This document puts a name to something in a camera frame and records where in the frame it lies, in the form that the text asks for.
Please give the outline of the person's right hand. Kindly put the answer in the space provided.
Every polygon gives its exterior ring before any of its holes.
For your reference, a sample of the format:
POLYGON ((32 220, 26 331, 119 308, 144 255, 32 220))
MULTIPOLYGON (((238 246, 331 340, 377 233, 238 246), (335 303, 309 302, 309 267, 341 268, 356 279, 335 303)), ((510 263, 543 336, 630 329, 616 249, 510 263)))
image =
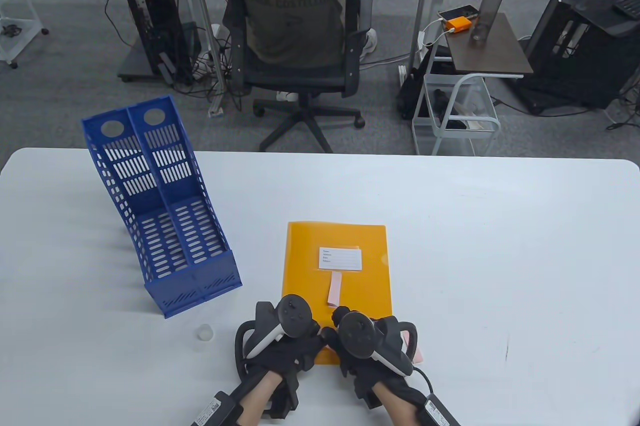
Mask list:
POLYGON ((339 359, 343 376, 354 377, 359 396, 372 391, 382 380, 413 374, 418 331, 395 316, 373 319, 340 306, 332 314, 334 327, 324 327, 321 337, 339 359))

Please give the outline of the person's left hand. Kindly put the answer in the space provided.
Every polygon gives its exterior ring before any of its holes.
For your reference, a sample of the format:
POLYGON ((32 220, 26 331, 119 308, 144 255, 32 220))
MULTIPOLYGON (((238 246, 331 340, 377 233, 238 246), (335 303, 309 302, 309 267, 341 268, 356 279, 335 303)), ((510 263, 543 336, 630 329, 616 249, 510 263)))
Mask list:
POLYGON ((296 376, 308 371, 325 347, 320 326, 302 296, 283 296, 275 305, 258 301, 254 320, 237 329, 235 363, 240 380, 257 382, 259 375, 274 372, 288 389, 296 387, 296 376))

